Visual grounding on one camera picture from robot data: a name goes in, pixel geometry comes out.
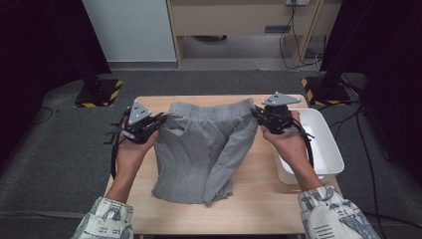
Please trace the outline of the person's right hand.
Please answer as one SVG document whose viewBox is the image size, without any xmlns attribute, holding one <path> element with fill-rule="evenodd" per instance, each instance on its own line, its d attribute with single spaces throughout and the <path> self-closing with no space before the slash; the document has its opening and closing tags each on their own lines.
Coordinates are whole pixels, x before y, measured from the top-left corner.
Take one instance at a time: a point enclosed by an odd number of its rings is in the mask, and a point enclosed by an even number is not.
<svg viewBox="0 0 422 239">
<path fill-rule="evenodd" d="M 264 125 L 261 126 L 261 130 L 264 139 L 275 147 L 292 170 L 305 169 L 310 166 L 307 147 L 299 132 L 272 134 Z"/>
</svg>

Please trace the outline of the person's left hand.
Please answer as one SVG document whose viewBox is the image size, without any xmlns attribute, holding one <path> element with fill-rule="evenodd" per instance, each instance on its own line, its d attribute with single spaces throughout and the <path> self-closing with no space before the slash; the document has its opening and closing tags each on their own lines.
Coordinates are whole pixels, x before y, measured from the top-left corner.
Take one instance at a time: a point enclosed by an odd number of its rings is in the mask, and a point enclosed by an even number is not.
<svg viewBox="0 0 422 239">
<path fill-rule="evenodd" d="M 154 132 L 144 144 L 133 143 L 122 134 L 119 136 L 116 167 L 118 172 L 138 171 L 144 157 L 154 147 L 158 132 Z"/>
</svg>

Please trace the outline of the black yellow striped stand base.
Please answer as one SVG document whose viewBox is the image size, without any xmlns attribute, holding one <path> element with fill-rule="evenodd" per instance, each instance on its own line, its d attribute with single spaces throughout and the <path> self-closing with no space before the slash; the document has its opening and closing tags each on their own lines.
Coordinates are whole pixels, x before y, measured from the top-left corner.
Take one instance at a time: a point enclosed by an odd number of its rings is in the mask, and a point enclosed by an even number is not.
<svg viewBox="0 0 422 239">
<path fill-rule="evenodd" d="M 122 86 L 121 80 L 97 80 L 92 86 L 84 83 L 75 99 L 76 108 L 111 107 Z"/>
<path fill-rule="evenodd" d="M 324 77 L 305 77 L 301 83 L 312 106 L 350 104 L 350 96 L 338 82 L 331 82 Z"/>
</svg>

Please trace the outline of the grey pants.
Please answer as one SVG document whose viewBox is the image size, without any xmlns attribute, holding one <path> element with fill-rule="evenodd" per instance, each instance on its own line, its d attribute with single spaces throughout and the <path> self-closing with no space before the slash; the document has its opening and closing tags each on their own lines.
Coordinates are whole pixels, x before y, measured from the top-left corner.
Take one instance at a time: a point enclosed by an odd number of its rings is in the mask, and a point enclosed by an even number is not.
<svg viewBox="0 0 422 239">
<path fill-rule="evenodd" d="M 231 196 L 231 178 L 257 133 L 254 106 L 251 99 L 214 107 L 171 104 L 155 143 L 158 178 L 152 194 L 183 204 Z"/>
</svg>

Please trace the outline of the white panel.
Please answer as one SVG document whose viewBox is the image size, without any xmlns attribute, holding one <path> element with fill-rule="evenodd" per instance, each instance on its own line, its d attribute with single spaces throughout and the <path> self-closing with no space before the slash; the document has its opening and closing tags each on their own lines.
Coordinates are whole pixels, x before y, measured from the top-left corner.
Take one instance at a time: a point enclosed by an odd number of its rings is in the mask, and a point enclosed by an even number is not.
<svg viewBox="0 0 422 239">
<path fill-rule="evenodd" d="M 166 0 L 83 0 L 109 62 L 175 62 Z"/>
</svg>

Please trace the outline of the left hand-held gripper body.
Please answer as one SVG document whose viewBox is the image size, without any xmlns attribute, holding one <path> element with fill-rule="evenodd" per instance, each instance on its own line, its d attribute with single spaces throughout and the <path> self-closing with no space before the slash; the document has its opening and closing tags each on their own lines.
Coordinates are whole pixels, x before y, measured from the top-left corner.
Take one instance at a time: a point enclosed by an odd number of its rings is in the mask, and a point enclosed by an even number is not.
<svg viewBox="0 0 422 239">
<path fill-rule="evenodd" d="M 137 101 L 123 112 L 119 124 L 122 135 L 137 144 L 145 144 L 156 131 L 151 111 Z"/>
</svg>

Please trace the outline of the wooden cabinet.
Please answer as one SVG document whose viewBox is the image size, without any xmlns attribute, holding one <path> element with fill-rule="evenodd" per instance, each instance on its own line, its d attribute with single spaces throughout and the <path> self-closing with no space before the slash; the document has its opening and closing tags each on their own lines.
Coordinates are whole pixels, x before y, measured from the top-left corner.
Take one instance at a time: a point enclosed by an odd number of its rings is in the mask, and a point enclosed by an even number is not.
<svg viewBox="0 0 422 239">
<path fill-rule="evenodd" d="M 192 36 L 281 33 L 296 66 L 314 36 L 329 36 L 343 0 L 166 0 L 176 59 Z"/>
</svg>

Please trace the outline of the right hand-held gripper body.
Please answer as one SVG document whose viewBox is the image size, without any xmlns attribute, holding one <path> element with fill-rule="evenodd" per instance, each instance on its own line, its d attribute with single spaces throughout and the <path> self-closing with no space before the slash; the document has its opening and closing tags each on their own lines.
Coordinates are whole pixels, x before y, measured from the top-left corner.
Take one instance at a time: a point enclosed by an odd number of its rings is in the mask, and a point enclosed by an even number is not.
<svg viewBox="0 0 422 239">
<path fill-rule="evenodd" d="M 293 117 L 288 105 L 299 102 L 300 100 L 298 98 L 275 92 L 263 100 L 265 107 L 261 110 L 263 114 L 261 124 L 272 134 L 284 133 L 286 128 L 293 125 Z"/>
</svg>

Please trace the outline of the white plastic bin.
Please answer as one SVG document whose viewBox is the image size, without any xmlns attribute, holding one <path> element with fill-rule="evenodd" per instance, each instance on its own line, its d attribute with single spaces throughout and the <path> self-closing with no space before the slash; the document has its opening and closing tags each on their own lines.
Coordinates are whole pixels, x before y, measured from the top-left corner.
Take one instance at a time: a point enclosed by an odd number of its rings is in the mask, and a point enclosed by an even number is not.
<svg viewBox="0 0 422 239">
<path fill-rule="evenodd" d="M 314 109 L 297 109 L 300 122 L 311 140 L 314 170 L 319 180 L 327 184 L 344 169 L 337 144 L 322 114 Z"/>
</svg>

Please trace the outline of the black curtain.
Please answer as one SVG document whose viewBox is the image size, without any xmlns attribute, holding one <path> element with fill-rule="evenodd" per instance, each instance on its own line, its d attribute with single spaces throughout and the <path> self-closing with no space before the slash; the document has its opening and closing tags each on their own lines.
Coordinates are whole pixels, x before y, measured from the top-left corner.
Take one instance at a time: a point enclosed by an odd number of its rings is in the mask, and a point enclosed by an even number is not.
<svg viewBox="0 0 422 239">
<path fill-rule="evenodd" d="M 0 168 L 46 92 L 109 72 L 83 0 L 0 0 Z"/>
<path fill-rule="evenodd" d="M 422 186 L 422 0 L 342 0 L 321 68 L 366 76 L 362 101 L 388 158 Z"/>
</svg>

